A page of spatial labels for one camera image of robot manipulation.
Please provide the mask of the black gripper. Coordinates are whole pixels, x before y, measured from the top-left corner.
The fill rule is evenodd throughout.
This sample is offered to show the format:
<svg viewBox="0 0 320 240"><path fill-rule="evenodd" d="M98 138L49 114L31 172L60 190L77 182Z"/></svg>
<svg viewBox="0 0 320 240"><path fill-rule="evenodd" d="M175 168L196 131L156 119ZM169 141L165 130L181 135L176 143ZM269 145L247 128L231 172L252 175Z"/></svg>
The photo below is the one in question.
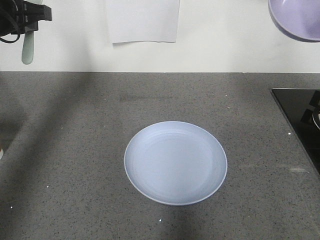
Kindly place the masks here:
<svg viewBox="0 0 320 240"><path fill-rule="evenodd" d="M39 30L40 21L51 21L52 9L28 0L0 2L0 34L18 35Z"/></svg>

